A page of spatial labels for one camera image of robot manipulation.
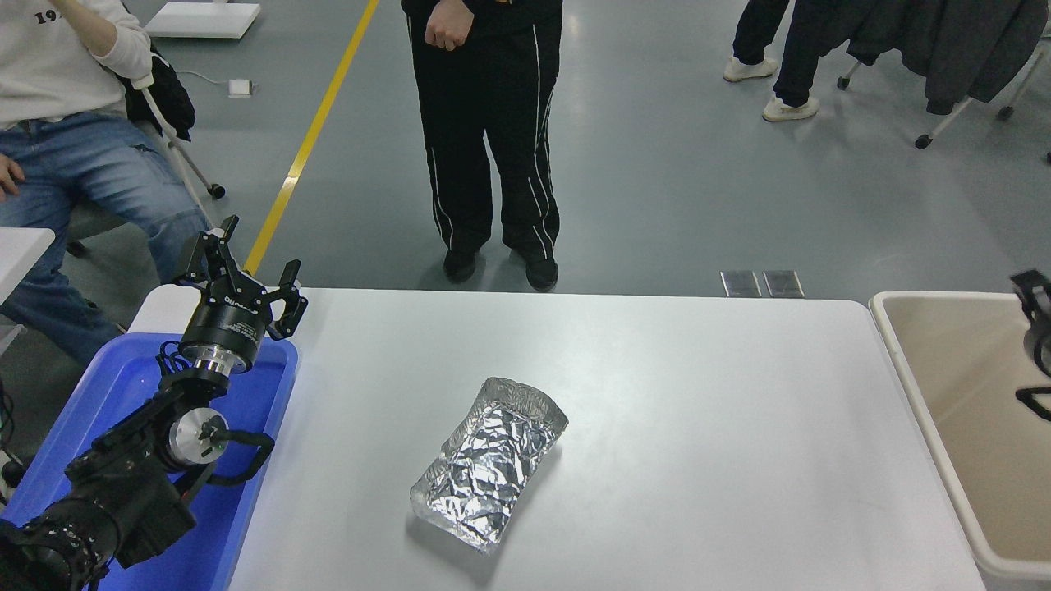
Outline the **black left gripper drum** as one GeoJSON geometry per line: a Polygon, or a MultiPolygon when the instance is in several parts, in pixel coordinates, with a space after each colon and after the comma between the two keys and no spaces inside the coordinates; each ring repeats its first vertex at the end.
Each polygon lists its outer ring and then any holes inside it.
{"type": "Polygon", "coordinates": [[[203,295],[181,337],[179,352],[188,360],[224,359],[230,368],[252,368],[273,314],[246,307],[229,295],[203,295]]]}

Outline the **standing person's hand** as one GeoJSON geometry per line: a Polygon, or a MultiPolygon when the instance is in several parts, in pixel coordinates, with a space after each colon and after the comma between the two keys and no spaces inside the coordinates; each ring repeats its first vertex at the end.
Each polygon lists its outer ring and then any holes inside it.
{"type": "Polygon", "coordinates": [[[466,43],[474,21],[475,15],[463,1],[438,1],[425,23],[424,42],[453,52],[466,43]]]}

